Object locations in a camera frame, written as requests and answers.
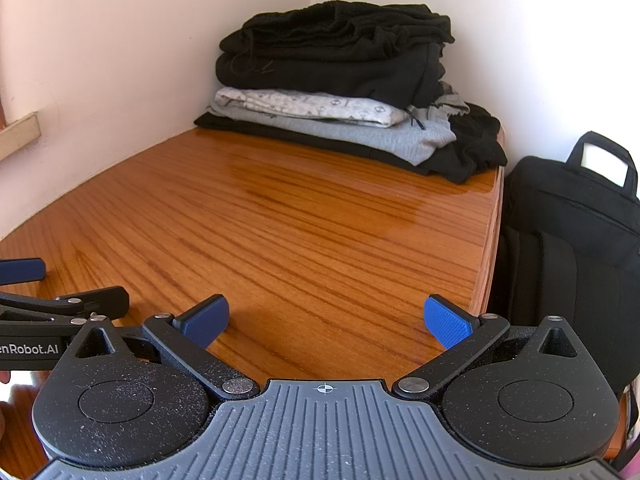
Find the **gray ribbed plate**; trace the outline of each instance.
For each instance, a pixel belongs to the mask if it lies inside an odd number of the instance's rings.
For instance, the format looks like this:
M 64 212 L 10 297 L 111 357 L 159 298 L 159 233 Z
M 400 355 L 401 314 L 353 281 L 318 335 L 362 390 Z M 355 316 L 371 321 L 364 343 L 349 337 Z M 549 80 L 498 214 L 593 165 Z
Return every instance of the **gray ribbed plate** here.
M 453 439 L 430 405 L 379 381 L 271 381 L 225 402 L 190 446 L 154 464 L 90 471 L 54 461 L 37 480 L 608 480 L 597 460 L 555 470 L 491 462 Z

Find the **silver bolt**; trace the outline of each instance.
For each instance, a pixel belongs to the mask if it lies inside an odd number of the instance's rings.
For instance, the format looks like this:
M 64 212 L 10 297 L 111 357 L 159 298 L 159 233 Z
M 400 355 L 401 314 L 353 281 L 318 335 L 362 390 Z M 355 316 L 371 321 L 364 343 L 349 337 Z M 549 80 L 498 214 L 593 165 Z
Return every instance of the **silver bolt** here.
M 398 381 L 398 388 L 408 394 L 421 394 L 429 389 L 429 382 L 421 377 L 405 377 Z
M 236 377 L 222 383 L 222 389 L 228 394 L 247 394 L 254 387 L 254 382 L 245 377 Z

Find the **wall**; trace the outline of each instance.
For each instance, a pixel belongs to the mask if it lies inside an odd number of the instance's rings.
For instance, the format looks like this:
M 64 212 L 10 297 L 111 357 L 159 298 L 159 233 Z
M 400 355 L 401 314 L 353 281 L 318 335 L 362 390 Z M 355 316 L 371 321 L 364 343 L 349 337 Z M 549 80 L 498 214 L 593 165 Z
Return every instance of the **wall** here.
M 588 130 L 640 164 L 640 0 L 368 1 L 424 2 L 451 17 L 446 80 L 502 120 L 510 166 L 566 158 Z
M 308 0 L 0 0 L 8 121 L 42 137 L 0 162 L 0 238 L 68 190 L 192 127 L 218 41 L 255 14 Z

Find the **folded clothing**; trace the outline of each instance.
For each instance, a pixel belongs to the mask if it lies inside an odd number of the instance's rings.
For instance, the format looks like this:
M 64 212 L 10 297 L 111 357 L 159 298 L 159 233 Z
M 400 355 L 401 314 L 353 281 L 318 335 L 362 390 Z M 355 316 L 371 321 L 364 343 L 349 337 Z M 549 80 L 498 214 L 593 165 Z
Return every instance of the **folded clothing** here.
M 196 126 L 209 130 L 225 130 L 256 137 L 286 140 L 304 146 L 312 146 L 332 152 L 370 158 L 390 164 L 403 170 L 421 175 L 437 173 L 453 182 L 462 184 L 471 175 L 482 173 L 489 168 L 504 166 L 507 158 L 497 142 L 500 122 L 492 117 L 484 108 L 468 104 L 470 112 L 463 116 L 449 118 L 452 131 L 456 135 L 455 142 L 437 149 L 428 160 L 413 166 L 389 152 L 383 152 L 369 146 L 347 142 L 345 140 L 324 139 L 307 134 L 300 134 L 275 126 L 236 121 L 227 117 L 219 117 L 209 112 L 195 120 Z
M 295 90 L 241 90 L 229 86 L 216 92 L 222 106 L 300 119 L 335 119 L 344 123 L 387 128 L 405 120 L 407 112 L 367 98 L 309 94 Z
M 427 160 L 437 148 L 441 148 L 456 140 L 449 127 L 447 118 L 451 114 L 464 111 L 464 101 L 461 106 L 453 107 L 442 104 L 434 107 L 434 114 L 429 117 L 429 110 L 417 109 L 413 111 L 410 120 L 404 120 L 389 128 L 373 128 L 359 124 L 345 124 L 338 121 L 310 120 L 279 116 L 255 112 L 247 108 L 224 106 L 213 100 L 207 111 L 214 115 L 228 117 L 238 121 L 268 124 L 284 130 L 291 130 L 301 134 L 309 134 L 325 139 L 348 140 L 357 144 L 364 144 L 370 148 L 377 148 L 417 166 Z
M 316 61 L 389 59 L 418 44 L 453 43 L 448 16 L 424 4 L 331 1 L 257 14 L 220 42 L 234 56 Z
M 283 88 L 364 97 L 404 110 L 429 107 L 442 95 L 439 44 L 418 44 L 391 59 L 329 62 L 297 59 L 236 58 L 223 54 L 216 75 L 224 86 L 240 89 Z

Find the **wooden table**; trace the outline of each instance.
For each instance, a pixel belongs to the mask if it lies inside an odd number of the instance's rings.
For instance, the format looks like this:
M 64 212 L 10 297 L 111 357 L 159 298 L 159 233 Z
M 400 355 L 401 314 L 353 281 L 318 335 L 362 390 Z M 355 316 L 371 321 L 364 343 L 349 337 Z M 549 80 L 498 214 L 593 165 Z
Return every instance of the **wooden table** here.
M 422 304 L 439 293 L 474 314 L 490 282 L 502 171 L 454 186 L 385 164 L 277 140 L 193 130 L 66 194 L 0 242 L 42 257 L 53 298 L 124 285 L 125 324 L 219 292 L 231 306 L 209 350 L 255 378 L 384 378 L 442 348 Z M 46 459 L 30 406 L 45 373 L 0 389 L 0 467 Z

